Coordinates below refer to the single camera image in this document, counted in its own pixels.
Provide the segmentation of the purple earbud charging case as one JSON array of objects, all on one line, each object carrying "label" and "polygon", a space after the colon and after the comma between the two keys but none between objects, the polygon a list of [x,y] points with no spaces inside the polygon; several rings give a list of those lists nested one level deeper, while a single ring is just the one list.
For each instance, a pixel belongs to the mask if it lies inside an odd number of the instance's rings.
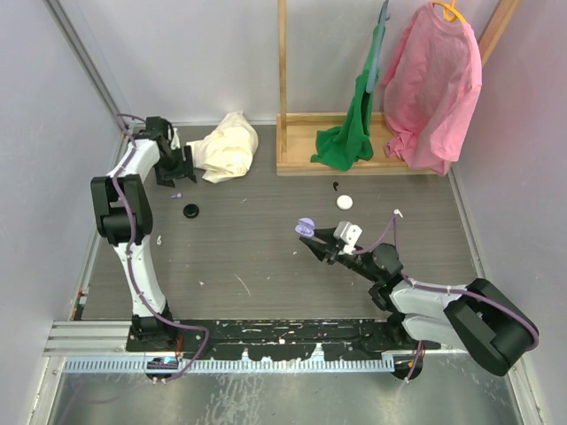
[{"label": "purple earbud charging case", "polygon": [[295,226],[295,232],[302,237],[311,239],[315,236],[315,222],[308,217],[300,218]]}]

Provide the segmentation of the black earbud charging case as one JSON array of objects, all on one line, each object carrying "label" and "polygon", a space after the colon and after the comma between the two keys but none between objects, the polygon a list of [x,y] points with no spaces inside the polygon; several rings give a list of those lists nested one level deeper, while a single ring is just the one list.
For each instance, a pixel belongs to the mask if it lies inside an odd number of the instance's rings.
[{"label": "black earbud charging case", "polygon": [[199,215],[199,207],[196,204],[187,204],[183,208],[183,216],[187,219],[195,219]]}]

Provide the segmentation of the cream cloth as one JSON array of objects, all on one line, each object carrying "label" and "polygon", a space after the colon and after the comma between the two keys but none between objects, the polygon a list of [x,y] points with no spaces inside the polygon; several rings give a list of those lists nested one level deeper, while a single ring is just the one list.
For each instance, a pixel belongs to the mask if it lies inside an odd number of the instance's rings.
[{"label": "cream cloth", "polygon": [[242,111],[228,113],[205,138],[186,143],[193,165],[204,170],[202,179],[211,183],[245,176],[258,144],[258,134]]}]

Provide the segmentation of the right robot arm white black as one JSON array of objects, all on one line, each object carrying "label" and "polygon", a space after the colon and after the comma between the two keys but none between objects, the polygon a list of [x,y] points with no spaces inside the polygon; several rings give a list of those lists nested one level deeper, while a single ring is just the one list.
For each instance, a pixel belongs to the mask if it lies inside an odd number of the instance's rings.
[{"label": "right robot arm white black", "polygon": [[388,336],[407,349],[418,342],[466,351],[485,371],[504,376],[540,342],[536,325],[487,279],[443,286],[408,277],[395,243],[363,248],[362,230],[349,221],[334,228],[299,224],[300,241],[321,261],[339,263],[371,282],[376,307],[390,313]]}]

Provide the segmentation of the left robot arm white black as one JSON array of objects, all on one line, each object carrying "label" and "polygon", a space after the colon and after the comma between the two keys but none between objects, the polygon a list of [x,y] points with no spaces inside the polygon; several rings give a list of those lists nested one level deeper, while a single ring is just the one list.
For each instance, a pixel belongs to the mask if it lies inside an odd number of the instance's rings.
[{"label": "left robot arm white black", "polygon": [[179,328],[161,290],[151,259],[153,215],[144,182],[155,174],[159,186],[196,175],[190,146],[181,145],[173,124],[160,116],[137,118],[143,127],[123,127],[128,147],[117,165],[90,182],[97,232],[118,255],[132,297],[131,337],[158,351],[172,348]]}]

